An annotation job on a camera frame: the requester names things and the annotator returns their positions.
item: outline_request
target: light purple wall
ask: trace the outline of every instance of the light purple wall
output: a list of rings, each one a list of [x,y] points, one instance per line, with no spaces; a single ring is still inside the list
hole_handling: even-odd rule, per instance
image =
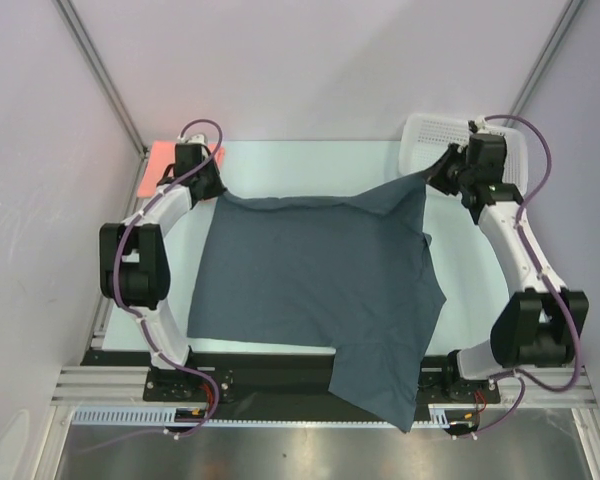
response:
[[[399,139],[508,109],[567,0],[74,0],[145,141]]]
[[[0,1],[0,431],[29,411],[24,464],[86,342],[98,228],[137,164],[53,3]]]
[[[587,3],[524,114],[555,158],[531,221],[560,275],[589,296],[584,355],[600,404],[600,0]],[[538,144],[530,153],[534,182],[544,157]]]

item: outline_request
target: purple cable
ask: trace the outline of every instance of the purple cable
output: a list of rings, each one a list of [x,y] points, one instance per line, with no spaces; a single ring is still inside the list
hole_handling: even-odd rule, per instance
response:
[[[116,305],[119,308],[123,309],[125,312],[128,312],[128,313],[134,315],[136,318],[139,318],[139,319],[142,318],[142,313],[140,313],[140,311],[136,310],[135,308],[131,308],[131,307],[125,305],[124,300],[122,299],[122,292],[120,290],[120,266],[122,264],[124,247],[127,245],[127,242],[129,241],[129,237],[131,236],[131,231],[133,230],[133,227],[135,227],[137,225],[137,223],[140,221],[142,216],[146,215],[153,207],[156,206],[156,204],[167,193],[169,193],[171,190],[173,190],[177,185],[180,185],[183,181],[185,181],[189,177],[192,177],[193,175],[198,173],[200,170],[202,170],[207,164],[209,164],[209,162],[213,161],[215,159],[215,156],[217,155],[217,153],[220,151],[220,147],[222,146],[222,140],[223,140],[222,128],[220,128],[220,125],[218,125],[213,120],[201,118],[201,119],[193,120],[193,121],[187,123],[184,126],[184,128],[182,129],[182,131],[180,132],[180,138],[184,137],[185,133],[187,133],[187,130],[189,130],[189,128],[191,128],[194,125],[200,124],[200,123],[207,123],[209,125],[212,125],[218,131],[218,142],[216,143],[216,146],[213,149],[213,151],[211,152],[211,154],[200,165],[198,165],[195,168],[192,168],[187,173],[176,178],[170,185],[168,185],[164,189],[163,192],[156,194],[151,200],[149,200],[149,202],[141,210],[141,212],[143,212],[143,213],[142,214],[138,213],[131,219],[131,221],[129,222],[129,225],[127,225],[127,228],[125,228],[124,232],[122,233],[122,236],[120,237],[120,243],[118,244],[118,249],[116,250],[116,256],[115,256],[114,263],[113,263],[113,298],[116,302]],[[196,375],[196,376],[206,380],[207,382],[209,382],[211,384],[211,387],[213,388],[213,405],[211,405],[209,407],[209,411],[207,412],[207,415],[195,427],[190,428],[186,432],[177,434],[178,438],[189,437],[193,433],[195,433],[200,427],[202,427],[213,416],[216,409],[218,408],[218,401],[220,398],[220,391],[218,389],[218,384],[215,382],[215,380],[211,376],[207,375],[206,373],[200,372],[198,370],[194,370],[192,368],[187,368],[182,365],[178,365],[176,362],[174,362],[170,358],[167,358],[167,356],[164,353],[160,352],[157,345],[153,341],[153,338],[151,338],[151,332],[149,332],[149,328],[147,327],[146,320],[142,320],[140,322],[140,328],[142,329],[142,333],[145,337],[145,340],[149,344],[149,347],[151,348],[151,350],[153,350],[154,353],[157,353],[158,357],[163,362],[172,366],[176,370],[180,370],[182,372],[186,372],[191,375]],[[106,442],[100,443],[98,445],[94,445],[92,447],[88,447],[88,448],[79,450],[78,453],[80,453],[80,454],[88,453],[88,452],[97,450],[99,448],[108,447],[110,445],[127,440],[129,438],[134,438],[134,437],[149,434],[149,433],[164,433],[164,430],[158,430],[158,429],[152,428],[152,429],[146,429],[146,430],[132,432],[130,434],[123,435],[121,437],[114,438],[112,440],[108,440]]]
[[[517,230],[518,230],[518,236],[520,237],[520,241],[522,242],[522,245],[524,246],[525,250],[527,251],[527,254],[529,255],[529,258],[531,259],[531,262],[533,263],[533,266],[535,267],[536,271],[541,275],[542,283],[544,283],[544,285],[547,287],[547,290],[549,291],[551,296],[554,298],[554,300],[558,304],[558,307],[560,308],[562,315],[564,315],[565,321],[567,322],[567,327],[569,328],[569,333],[571,334],[571,339],[573,341],[574,359],[575,359],[574,367],[573,367],[573,374],[571,375],[571,378],[565,385],[561,385],[558,387],[554,387],[552,385],[547,385],[546,383],[544,383],[543,381],[538,379],[535,375],[527,372],[526,370],[524,370],[522,368],[516,368],[516,371],[520,372],[520,374],[524,375],[529,380],[531,380],[533,383],[544,388],[545,390],[555,392],[555,393],[566,392],[567,390],[570,390],[578,383],[578,380],[580,379],[580,370],[582,370],[582,352],[581,352],[581,348],[580,348],[580,338],[578,335],[578,329],[576,328],[575,322],[573,320],[573,316],[571,315],[571,312],[569,311],[569,308],[565,304],[564,300],[562,299],[562,297],[560,296],[560,294],[558,293],[556,288],[553,286],[553,284],[551,283],[549,278],[545,274],[541,273],[542,272],[542,263],[540,262],[540,259],[538,258],[538,255],[536,254],[535,250],[531,246],[531,242],[529,242],[529,239],[527,237],[527,234],[524,231],[524,228],[522,228],[522,225],[520,224],[520,220],[522,219],[522,215],[523,215],[525,209],[527,208],[527,206],[529,205],[529,203],[531,202],[533,197],[535,197],[538,194],[538,192],[547,183],[547,180],[549,179],[549,175],[551,175],[551,169],[553,167],[553,158],[551,157],[551,150],[549,149],[549,144],[547,143],[546,139],[544,138],[544,135],[542,135],[540,130],[538,130],[535,127],[535,125],[533,125],[531,122],[529,122],[528,120],[526,120],[520,116],[517,116],[517,115],[500,114],[500,115],[490,115],[488,117],[485,117],[485,121],[498,120],[498,119],[513,120],[516,122],[520,122],[520,123],[526,125],[527,127],[529,127],[529,129],[531,129],[531,131],[533,131],[533,133],[535,133],[536,136],[538,137],[538,139],[540,140],[540,143],[542,144],[542,148],[544,149],[544,152],[547,156],[547,168],[544,172],[544,176],[542,177],[542,180],[540,180],[540,183],[536,186],[536,188],[534,188],[532,190],[532,192],[527,196],[527,198],[525,198],[525,200],[520,205],[520,208],[518,208],[518,212],[516,213],[516,223],[519,225]]]
[[[510,374],[510,375],[507,375],[506,377],[501,377],[500,380],[502,380],[503,378],[513,377],[513,376],[514,376],[513,374]],[[520,393],[518,394],[518,398],[516,398],[516,401],[513,402],[513,405],[511,405],[511,408],[509,410],[507,410],[507,413],[505,413],[503,416],[501,416],[498,420],[496,420],[493,423],[490,423],[486,427],[483,427],[483,428],[479,429],[477,432],[474,432],[474,434],[488,432],[489,430],[497,427],[502,422],[504,422],[507,418],[509,418],[511,415],[513,415],[513,412],[515,412],[518,409],[518,407],[522,403],[522,399],[524,398],[524,394],[527,391],[527,386],[525,385],[524,380],[522,378],[520,378],[520,377],[516,377],[516,378],[520,382]],[[465,435],[461,435],[458,438],[473,438],[473,435],[471,435],[470,433],[468,433],[468,434],[465,434]]]

